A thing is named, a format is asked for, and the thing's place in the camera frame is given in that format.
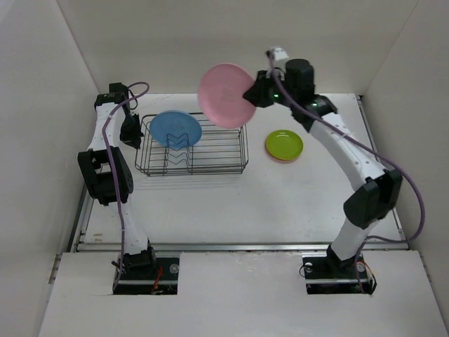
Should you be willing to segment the pink plastic plate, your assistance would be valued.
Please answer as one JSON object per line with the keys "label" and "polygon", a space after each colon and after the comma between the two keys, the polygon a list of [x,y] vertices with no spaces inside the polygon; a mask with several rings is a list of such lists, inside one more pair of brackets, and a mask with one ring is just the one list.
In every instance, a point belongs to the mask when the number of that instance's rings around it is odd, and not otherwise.
{"label": "pink plastic plate", "polygon": [[256,111],[256,107],[243,98],[253,84],[253,78],[244,68],[232,63],[215,65],[200,80],[199,106],[216,126],[240,128]]}

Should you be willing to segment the blue plastic plate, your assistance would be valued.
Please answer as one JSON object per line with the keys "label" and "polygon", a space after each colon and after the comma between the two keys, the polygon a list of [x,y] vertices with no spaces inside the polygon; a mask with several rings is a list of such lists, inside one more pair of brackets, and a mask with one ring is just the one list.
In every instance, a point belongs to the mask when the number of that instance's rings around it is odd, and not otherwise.
{"label": "blue plastic plate", "polygon": [[202,136],[198,120],[179,110],[168,110],[156,115],[150,122],[149,132],[160,145],[174,150],[194,146]]}

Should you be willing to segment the green plastic plate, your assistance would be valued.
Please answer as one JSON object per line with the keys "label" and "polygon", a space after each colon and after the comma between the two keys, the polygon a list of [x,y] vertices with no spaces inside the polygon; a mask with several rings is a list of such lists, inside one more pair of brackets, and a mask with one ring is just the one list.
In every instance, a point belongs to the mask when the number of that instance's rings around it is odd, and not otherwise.
{"label": "green plastic plate", "polygon": [[271,132],[266,137],[265,148],[275,157],[292,159],[302,154],[304,143],[295,132],[280,129]]}

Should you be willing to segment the grey wire dish rack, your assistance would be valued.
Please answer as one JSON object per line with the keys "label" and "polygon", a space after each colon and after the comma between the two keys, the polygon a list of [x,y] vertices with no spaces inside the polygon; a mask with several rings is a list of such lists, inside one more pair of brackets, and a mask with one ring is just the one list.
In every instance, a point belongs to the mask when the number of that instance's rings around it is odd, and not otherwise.
{"label": "grey wire dish rack", "polygon": [[143,133],[136,151],[135,168],[146,176],[191,176],[207,174],[241,174],[248,164],[247,128],[220,128],[201,112],[188,113],[198,120],[202,136],[197,144],[180,150],[164,147],[149,132],[157,114],[142,118]]}

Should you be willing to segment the orange plastic plate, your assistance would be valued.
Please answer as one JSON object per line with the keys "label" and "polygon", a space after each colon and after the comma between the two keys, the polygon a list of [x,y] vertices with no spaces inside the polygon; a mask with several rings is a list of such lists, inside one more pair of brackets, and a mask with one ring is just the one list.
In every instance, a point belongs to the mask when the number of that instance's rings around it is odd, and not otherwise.
{"label": "orange plastic plate", "polygon": [[280,159],[278,157],[273,156],[270,152],[267,152],[267,156],[274,162],[279,164],[291,164],[297,161],[301,156],[296,156],[292,159]]}

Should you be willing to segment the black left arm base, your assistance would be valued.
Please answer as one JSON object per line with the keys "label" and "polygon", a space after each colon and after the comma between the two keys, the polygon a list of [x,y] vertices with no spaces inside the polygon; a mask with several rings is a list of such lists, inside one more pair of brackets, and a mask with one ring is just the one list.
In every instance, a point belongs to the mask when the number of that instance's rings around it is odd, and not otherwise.
{"label": "black left arm base", "polygon": [[114,295],[177,295],[180,271],[179,256],[163,256],[156,259],[156,266],[150,270],[127,272],[122,270]]}

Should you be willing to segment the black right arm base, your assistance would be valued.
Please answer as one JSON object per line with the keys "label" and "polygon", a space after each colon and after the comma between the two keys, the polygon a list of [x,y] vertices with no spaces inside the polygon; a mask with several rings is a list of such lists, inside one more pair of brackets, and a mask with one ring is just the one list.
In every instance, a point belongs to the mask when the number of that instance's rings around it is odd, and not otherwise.
{"label": "black right arm base", "polygon": [[303,256],[298,273],[308,295],[368,294],[377,288],[376,277],[362,257],[357,263],[335,267],[326,256]]}

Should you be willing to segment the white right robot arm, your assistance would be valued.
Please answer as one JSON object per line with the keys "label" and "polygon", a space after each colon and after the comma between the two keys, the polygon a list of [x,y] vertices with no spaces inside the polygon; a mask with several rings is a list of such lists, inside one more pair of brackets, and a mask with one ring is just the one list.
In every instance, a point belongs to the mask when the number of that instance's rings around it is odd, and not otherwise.
{"label": "white right robot arm", "polygon": [[327,249],[326,271],[347,272],[356,253],[377,223],[395,207],[403,177],[373,159],[373,151],[353,139],[329,98],[315,92],[314,68],[304,59],[289,60],[284,70],[260,70],[243,98],[256,107],[275,103],[288,107],[330,153],[348,178],[353,194],[343,204],[344,224]]}

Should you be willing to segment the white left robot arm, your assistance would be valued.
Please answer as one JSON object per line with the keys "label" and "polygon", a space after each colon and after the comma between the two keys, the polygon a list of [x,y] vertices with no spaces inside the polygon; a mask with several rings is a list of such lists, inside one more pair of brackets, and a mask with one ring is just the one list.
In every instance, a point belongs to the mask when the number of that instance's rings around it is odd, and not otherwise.
{"label": "white left robot arm", "polygon": [[118,273],[146,279],[156,272],[156,256],[148,236],[131,215],[133,174],[119,148],[124,144],[138,150],[143,137],[139,115],[130,106],[142,94],[133,95],[132,87],[113,83],[107,93],[97,96],[93,138],[87,150],[78,153],[77,161],[89,195],[119,219]]}

